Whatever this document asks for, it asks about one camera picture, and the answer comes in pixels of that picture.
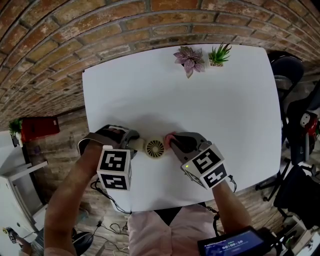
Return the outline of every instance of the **white table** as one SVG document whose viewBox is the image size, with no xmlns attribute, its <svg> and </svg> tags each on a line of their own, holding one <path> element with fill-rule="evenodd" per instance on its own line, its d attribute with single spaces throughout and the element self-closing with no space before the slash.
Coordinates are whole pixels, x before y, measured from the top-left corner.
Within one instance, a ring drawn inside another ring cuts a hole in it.
<svg viewBox="0 0 320 256">
<path fill-rule="evenodd" d="M 117 58 L 85 70 L 83 91 L 89 130 L 107 124 L 135 129 L 142 138 L 198 132 L 225 157 L 237 189 L 275 175 L 280 166 L 281 117 L 277 88 L 263 48 L 233 45 L 224 67 L 187 79 L 168 47 Z M 213 199 L 189 180 L 169 150 L 158 160 L 138 153 L 131 161 L 130 191 L 108 190 L 126 211 L 186 206 Z"/>
</svg>

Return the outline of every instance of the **purple succulent plant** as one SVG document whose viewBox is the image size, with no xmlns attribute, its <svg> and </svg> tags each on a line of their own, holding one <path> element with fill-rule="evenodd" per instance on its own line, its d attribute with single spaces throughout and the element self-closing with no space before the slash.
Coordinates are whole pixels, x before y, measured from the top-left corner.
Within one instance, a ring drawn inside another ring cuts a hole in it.
<svg viewBox="0 0 320 256">
<path fill-rule="evenodd" d="M 202 59 L 202 49 L 193 51 L 190 47 L 181 46 L 179 52 L 173 54 L 177 57 L 174 63 L 182 64 L 184 66 L 187 78 L 190 78 L 194 73 L 205 72 L 205 61 Z"/>
</svg>

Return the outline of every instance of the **plant pot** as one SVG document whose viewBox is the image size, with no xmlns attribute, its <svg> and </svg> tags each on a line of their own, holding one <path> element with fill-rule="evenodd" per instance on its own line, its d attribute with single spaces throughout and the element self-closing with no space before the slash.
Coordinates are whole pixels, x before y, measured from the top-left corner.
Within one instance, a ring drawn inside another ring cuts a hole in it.
<svg viewBox="0 0 320 256">
<path fill-rule="evenodd" d="M 223 63 L 216 63 L 216 62 L 212 61 L 211 59 L 209 59 L 209 62 L 210 62 L 210 66 L 212 66 L 212 67 L 223 67 L 224 66 Z"/>
</svg>

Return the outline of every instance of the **fan grille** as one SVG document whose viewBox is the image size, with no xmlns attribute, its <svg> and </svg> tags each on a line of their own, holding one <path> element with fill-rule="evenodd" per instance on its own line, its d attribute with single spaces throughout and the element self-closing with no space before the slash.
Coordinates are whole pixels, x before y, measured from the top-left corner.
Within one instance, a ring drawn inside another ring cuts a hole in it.
<svg viewBox="0 0 320 256">
<path fill-rule="evenodd" d="M 152 158 L 159 158 L 165 152 L 164 144 L 159 140 L 151 140 L 146 145 L 146 153 Z"/>
</svg>

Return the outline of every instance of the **white marker cube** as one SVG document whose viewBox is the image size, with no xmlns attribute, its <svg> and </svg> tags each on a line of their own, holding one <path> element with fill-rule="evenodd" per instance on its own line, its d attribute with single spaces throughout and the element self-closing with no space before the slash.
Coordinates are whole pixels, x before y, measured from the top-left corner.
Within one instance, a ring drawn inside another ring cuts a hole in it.
<svg viewBox="0 0 320 256">
<path fill-rule="evenodd" d="M 192 181 L 206 189 L 213 188 L 228 176 L 225 159 L 214 144 L 181 165 L 181 169 Z"/>
<path fill-rule="evenodd" d="M 132 175 L 130 150 L 103 146 L 96 172 L 106 190 L 129 191 Z"/>
</svg>

